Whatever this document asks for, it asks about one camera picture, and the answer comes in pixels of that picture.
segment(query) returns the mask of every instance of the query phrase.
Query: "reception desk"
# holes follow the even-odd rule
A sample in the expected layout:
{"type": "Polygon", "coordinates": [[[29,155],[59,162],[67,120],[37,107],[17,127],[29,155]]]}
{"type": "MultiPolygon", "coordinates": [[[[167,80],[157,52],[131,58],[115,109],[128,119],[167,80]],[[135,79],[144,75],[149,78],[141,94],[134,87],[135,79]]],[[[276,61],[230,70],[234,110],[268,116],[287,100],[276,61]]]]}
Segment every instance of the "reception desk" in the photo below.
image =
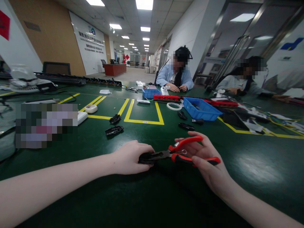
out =
{"type": "Polygon", "coordinates": [[[106,76],[115,77],[127,71],[126,64],[104,64],[104,72],[106,76]]]}

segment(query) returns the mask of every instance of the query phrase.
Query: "wooden wall panel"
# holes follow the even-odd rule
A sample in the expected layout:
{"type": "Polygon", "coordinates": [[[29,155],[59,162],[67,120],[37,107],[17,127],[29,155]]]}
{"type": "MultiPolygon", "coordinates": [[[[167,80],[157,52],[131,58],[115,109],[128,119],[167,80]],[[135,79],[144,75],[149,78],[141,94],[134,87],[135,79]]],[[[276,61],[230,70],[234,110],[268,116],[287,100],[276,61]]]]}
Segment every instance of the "wooden wall panel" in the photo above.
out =
{"type": "Polygon", "coordinates": [[[105,45],[105,52],[107,53],[107,61],[110,64],[111,59],[111,48],[110,48],[110,39],[107,34],[104,33],[104,45],[105,45]]]}
{"type": "Polygon", "coordinates": [[[68,9],[53,0],[9,2],[42,63],[70,63],[72,75],[86,75],[68,9]],[[24,21],[41,31],[27,28],[24,21]]]}

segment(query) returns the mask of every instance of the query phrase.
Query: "pliers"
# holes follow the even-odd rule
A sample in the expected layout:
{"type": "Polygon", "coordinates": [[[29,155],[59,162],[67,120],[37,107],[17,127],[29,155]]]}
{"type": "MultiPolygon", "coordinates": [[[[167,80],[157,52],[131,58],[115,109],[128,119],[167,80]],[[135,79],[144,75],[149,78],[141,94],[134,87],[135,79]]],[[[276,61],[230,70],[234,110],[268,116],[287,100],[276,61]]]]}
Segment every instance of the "pliers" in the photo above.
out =
{"type": "MultiPolygon", "coordinates": [[[[189,143],[193,142],[201,142],[203,141],[202,136],[194,136],[194,137],[189,137],[189,138],[184,138],[174,144],[173,146],[170,145],[168,150],[165,151],[160,151],[157,153],[144,153],[139,157],[138,163],[141,164],[154,164],[157,160],[160,159],[165,159],[165,158],[171,158],[173,162],[183,162],[190,164],[192,166],[195,166],[194,163],[192,162],[192,159],[189,157],[185,157],[181,154],[184,154],[181,148],[189,143]]],[[[212,165],[217,165],[221,163],[221,160],[218,157],[212,157],[212,158],[205,158],[207,162],[209,162],[212,165]]]]}

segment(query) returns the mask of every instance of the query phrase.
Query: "red banner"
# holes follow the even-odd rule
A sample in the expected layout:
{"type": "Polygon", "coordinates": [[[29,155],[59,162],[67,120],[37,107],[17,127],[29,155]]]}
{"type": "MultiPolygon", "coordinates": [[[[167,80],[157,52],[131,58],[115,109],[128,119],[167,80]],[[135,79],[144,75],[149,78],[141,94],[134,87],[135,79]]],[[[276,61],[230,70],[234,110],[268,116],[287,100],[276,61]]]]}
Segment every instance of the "red banner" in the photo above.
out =
{"type": "Polygon", "coordinates": [[[9,40],[10,18],[0,10],[0,35],[9,40]]]}

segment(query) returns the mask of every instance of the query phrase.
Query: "blue logo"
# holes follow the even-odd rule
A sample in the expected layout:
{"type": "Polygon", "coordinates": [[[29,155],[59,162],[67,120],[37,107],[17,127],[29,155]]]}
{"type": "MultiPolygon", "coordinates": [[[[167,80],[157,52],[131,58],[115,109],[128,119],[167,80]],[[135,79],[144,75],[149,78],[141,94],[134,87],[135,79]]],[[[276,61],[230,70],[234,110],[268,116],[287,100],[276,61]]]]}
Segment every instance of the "blue logo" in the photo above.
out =
{"type": "Polygon", "coordinates": [[[89,26],[89,32],[95,35],[95,29],[91,26],[89,26]]]}

